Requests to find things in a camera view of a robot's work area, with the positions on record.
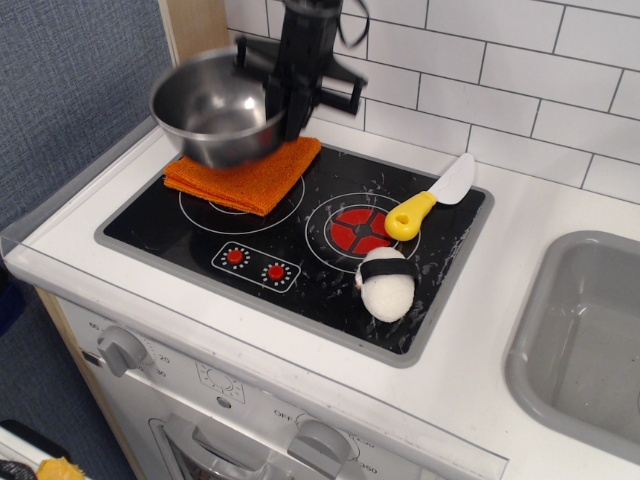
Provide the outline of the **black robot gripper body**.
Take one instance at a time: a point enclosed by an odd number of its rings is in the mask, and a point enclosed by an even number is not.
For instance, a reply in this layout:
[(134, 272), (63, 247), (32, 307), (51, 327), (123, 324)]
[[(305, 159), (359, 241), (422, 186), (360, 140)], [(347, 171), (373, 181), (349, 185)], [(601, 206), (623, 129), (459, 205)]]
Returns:
[(334, 57), (343, 40), (341, 1), (286, 1), (280, 39), (236, 38), (236, 66), (263, 84), (279, 79), (289, 89), (318, 89), (318, 104), (356, 114), (367, 81)]

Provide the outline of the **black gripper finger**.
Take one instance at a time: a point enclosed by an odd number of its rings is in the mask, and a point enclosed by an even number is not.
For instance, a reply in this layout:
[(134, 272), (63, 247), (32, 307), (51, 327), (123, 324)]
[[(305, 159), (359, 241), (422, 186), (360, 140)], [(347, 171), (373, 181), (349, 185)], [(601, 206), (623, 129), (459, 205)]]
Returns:
[(287, 92), (285, 139), (296, 140), (318, 104), (318, 89), (291, 88)]
[(268, 79), (265, 84), (266, 117), (286, 119), (290, 89), (279, 79)]

